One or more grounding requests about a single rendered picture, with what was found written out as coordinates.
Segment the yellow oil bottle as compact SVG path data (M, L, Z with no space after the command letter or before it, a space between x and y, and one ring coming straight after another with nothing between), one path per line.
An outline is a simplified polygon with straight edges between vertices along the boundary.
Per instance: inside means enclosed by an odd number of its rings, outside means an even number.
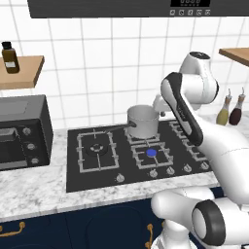
M224 105L223 105L222 109L220 110L219 114L217 115L217 118L216 118L217 125L226 125L227 124L228 119L229 119L229 107L230 107L231 99L232 99L232 96L229 93L225 97Z

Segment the black toaster oven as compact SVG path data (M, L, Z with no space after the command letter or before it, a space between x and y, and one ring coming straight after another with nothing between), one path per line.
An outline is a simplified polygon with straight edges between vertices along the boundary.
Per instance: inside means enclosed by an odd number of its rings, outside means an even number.
M25 127L31 129L24 135ZM33 143L35 150L26 145ZM49 165L53 127L47 97L27 95L0 98L0 171ZM38 158L38 164L31 159Z

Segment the navy cupboard door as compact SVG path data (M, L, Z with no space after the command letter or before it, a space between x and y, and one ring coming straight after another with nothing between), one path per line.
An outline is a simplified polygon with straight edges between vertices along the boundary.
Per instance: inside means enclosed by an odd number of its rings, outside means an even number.
M0 249L71 249L63 214L21 219L0 225L21 221L25 223L22 233L0 237Z
M162 229L162 219L151 209L151 200L77 210L65 214L73 249L146 249L148 224L153 238Z

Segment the brown bottle with white label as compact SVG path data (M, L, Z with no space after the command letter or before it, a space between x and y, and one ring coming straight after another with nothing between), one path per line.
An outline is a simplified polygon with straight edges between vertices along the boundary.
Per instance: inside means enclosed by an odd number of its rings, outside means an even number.
M2 42L2 56L6 70L9 74L16 74L19 72L19 64L16 50L12 48L12 43Z

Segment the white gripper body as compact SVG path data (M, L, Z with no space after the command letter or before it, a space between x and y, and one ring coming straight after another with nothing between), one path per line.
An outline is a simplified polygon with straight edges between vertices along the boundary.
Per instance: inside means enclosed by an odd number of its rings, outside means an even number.
M153 102L153 108L156 112L166 112L168 110L168 105L162 98L160 94L157 94Z

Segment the black gas hob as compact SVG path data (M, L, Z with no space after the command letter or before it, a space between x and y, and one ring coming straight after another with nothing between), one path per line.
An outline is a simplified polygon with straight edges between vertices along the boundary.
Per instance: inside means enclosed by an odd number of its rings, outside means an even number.
M174 120L161 121L156 136L149 139L131 137L125 128L104 133L104 127L72 129L67 135L66 191L99 189L164 178L206 173L208 159L184 135ZM157 155L149 158L148 149ZM202 162L209 165L203 170ZM188 164L192 172L186 172ZM171 166L175 173L169 175ZM157 178L150 176L155 169ZM117 181L118 174L124 181Z

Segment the dark range hood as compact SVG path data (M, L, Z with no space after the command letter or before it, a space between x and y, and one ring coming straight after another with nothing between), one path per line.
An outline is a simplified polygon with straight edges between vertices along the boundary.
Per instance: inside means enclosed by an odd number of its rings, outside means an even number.
M27 0L32 18L249 17L249 0Z

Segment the dark red vinegar bottle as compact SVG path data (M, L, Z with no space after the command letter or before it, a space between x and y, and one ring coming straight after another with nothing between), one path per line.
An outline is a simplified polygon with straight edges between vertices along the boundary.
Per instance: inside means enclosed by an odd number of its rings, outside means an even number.
M238 125L242 116L242 104L245 99L245 94L242 93L238 96L237 102L233 110L231 111L229 123L231 125Z

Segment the wooden wall shelf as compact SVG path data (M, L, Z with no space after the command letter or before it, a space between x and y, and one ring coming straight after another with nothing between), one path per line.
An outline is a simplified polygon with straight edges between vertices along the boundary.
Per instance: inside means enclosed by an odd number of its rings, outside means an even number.
M42 55L19 56L19 72L9 74L0 57L0 89L33 89L38 81L45 58Z
M219 49L219 54L249 67L249 48Z

